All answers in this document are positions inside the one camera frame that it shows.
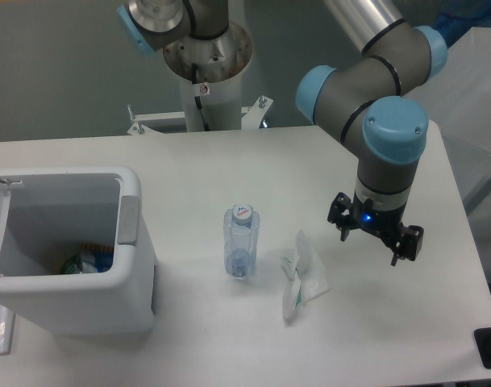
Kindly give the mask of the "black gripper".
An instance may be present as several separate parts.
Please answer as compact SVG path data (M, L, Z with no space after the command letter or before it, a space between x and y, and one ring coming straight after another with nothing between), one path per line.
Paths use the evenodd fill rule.
M380 239L386 247L394 247L392 266L399 260L414 262L422 248L424 229L403 225L406 203L406 190L387 194L357 189L353 199L339 192L331 203L327 221L340 231L341 241L347 239L350 231L360 229Z

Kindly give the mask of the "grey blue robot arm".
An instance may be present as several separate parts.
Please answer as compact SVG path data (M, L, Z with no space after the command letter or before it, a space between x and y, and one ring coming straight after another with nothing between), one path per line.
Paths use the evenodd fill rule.
M329 1L327 7L361 53L339 71L311 69L295 103L358 160L355 193L339 193L328 221L343 237L360 229L380 239L394 260L415 260L424 231L402 216L426 147L428 117L406 98L447 61L447 45L431 27L412 27L391 1ZM117 10L144 54L161 52L184 86L189 131L240 129L239 76L252 58L247 32L225 1L126 1Z

